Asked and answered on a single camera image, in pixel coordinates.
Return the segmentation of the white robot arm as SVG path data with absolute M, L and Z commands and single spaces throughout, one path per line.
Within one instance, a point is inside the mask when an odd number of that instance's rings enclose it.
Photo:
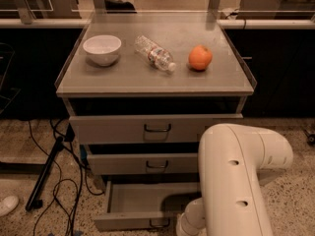
M 258 127 L 216 124 L 198 151 L 202 197 L 178 217 L 177 236 L 274 236 L 260 182 L 291 167 L 293 151 L 281 134 Z

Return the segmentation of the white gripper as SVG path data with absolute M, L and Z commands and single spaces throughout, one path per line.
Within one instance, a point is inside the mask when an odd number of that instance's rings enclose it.
M 177 236 L 197 235 L 197 229 L 190 224 L 185 213 L 180 214 L 177 218 L 176 235 Z

